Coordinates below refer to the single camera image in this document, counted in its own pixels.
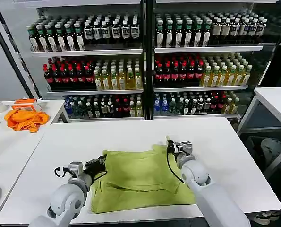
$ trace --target orange box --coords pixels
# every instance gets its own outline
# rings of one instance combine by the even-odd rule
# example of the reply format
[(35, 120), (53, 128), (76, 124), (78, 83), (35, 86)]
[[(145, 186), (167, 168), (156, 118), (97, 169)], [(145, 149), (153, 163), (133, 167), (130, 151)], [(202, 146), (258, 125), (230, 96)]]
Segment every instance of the orange box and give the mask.
[(36, 99), (19, 99), (11, 106), (14, 110), (41, 111), (42, 107), (37, 103)]

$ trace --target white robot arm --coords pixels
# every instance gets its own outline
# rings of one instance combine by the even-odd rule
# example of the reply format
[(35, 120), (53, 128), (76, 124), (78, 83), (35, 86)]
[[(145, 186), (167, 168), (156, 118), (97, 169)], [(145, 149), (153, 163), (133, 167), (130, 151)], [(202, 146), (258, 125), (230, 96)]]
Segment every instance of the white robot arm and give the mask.
[(192, 143), (168, 140), (167, 153), (175, 155), (184, 183), (193, 190), (196, 204), (210, 227), (250, 227), (246, 215), (225, 190), (213, 181), (192, 155)]

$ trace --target yellow juice bottle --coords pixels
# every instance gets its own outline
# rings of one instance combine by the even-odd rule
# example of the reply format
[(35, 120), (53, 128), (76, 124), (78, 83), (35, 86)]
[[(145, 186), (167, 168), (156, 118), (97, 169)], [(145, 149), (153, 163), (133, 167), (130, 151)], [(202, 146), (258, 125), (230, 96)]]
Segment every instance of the yellow juice bottle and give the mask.
[(217, 86), (224, 86), (224, 81), (227, 74), (227, 66), (223, 65), (221, 71), (218, 74)]

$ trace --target shelf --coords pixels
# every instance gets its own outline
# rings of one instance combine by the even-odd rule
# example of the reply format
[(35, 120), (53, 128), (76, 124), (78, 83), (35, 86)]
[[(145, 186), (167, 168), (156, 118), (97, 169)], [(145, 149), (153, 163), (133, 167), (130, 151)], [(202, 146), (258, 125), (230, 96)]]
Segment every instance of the shelf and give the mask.
[(140, 4), (140, 0), (15, 0), (17, 8), (43, 8), (59, 6)]
[(202, 3), (202, 2), (210, 2), (210, 3), (276, 3), (279, 0), (156, 0), (156, 3)]
[(226, 118), (240, 118), (238, 113), (230, 114), (194, 114), (194, 115), (177, 115), (177, 116), (154, 116), (153, 119), (175, 119), (175, 118), (188, 118), (188, 117), (226, 117)]
[(107, 95), (107, 94), (141, 94), (143, 89), (135, 90), (104, 90), (104, 91), (48, 91), (49, 95), (77, 96), (77, 95)]
[(220, 87), (171, 87), (171, 88), (154, 88), (154, 92), (245, 90), (247, 87), (248, 87), (248, 85), (220, 86)]
[(70, 120), (71, 122), (105, 122), (105, 121), (144, 120), (144, 117), (80, 118), (80, 119), (70, 119)]
[(120, 49), (120, 50), (93, 50), (93, 51), (59, 51), (59, 52), (32, 52), (37, 57), (67, 57), (67, 56), (94, 56), (94, 55), (122, 55), (142, 54), (142, 49)]
[(155, 48), (155, 53), (194, 53), (194, 52), (249, 52), (260, 51), (263, 46), (206, 46)]

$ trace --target white table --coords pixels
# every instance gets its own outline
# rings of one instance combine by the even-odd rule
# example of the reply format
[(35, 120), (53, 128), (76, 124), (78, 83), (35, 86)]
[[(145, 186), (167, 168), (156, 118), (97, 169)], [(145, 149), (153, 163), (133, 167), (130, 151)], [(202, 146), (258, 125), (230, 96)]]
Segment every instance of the white table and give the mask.
[[(0, 119), (4, 119), (13, 104), (12, 101), (3, 103), (9, 105), (9, 108), (0, 113)], [(2, 188), (0, 210), (45, 130), (56, 122), (61, 114), (69, 120), (63, 100), (41, 101), (40, 105), (50, 118), (45, 125), (40, 126), (37, 133), (30, 133), (29, 130), (14, 131), (7, 126), (5, 120), (0, 124), (0, 188)]]
[[(251, 115), (260, 102), (281, 122), (281, 87), (255, 88), (254, 92), (255, 97), (249, 105), (238, 127), (239, 135), (246, 128)], [(280, 162), (281, 153), (264, 171), (264, 176), (269, 178), (274, 173)]]
[[(52, 193), (66, 178), (53, 170), (98, 158), (104, 149), (142, 152), (166, 136), (193, 142), (195, 156), (245, 213), (279, 210), (281, 204), (226, 118), (131, 120), (53, 124), (34, 151), (0, 213), (0, 225), (27, 225), (46, 214)], [(88, 196), (72, 224), (122, 223), (202, 217), (196, 205), (159, 206), (103, 214), (90, 212)]]

